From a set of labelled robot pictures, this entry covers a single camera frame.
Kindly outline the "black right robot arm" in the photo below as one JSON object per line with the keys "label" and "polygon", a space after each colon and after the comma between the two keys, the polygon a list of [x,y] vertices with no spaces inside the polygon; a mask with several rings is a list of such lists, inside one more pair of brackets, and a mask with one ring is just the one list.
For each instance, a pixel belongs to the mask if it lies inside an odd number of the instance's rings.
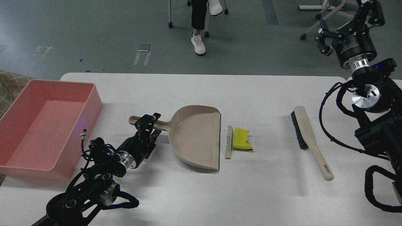
{"label": "black right robot arm", "polygon": [[320,53],[328,56],[335,51],[341,68],[352,70],[350,81],[337,83],[326,93],[319,111],[320,126],[332,142],[352,149],[331,136],[322,122],[323,106],[337,90],[337,107],[359,124],[354,135],[363,150],[357,151],[388,160],[394,170],[391,173],[377,165],[366,170],[366,199],[382,211],[400,213],[401,206],[386,205],[376,200],[373,185],[373,174],[376,172],[391,179],[398,201],[401,201],[402,93],[390,78],[397,65],[392,58],[370,65],[377,52],[369,30],[384,25],[383,10],[376,0],[358,0],[357,7],[353,20],[335,32],[328,29],[325,19],[320,19],[321,30],[315,39]]}

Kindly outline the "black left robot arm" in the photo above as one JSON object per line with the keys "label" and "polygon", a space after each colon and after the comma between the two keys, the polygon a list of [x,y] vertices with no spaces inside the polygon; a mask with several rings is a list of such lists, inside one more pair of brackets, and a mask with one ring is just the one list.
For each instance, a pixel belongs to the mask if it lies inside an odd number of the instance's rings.
{"label": "black left robot arm", "polygon": [[139,200],[121,190],[114,178],[125,176],[127,169],[136,169],[155,149],[160,130],[154,125],[159,113],[144,115],[134,126],[133,137],[118,148],[101,137],[91,140],[89,148],[81,146],[86,165],[69,183],[65,192],[53,197],[46,205],[46,215],[35,226],[87,226],[102,210],[131,209]]}

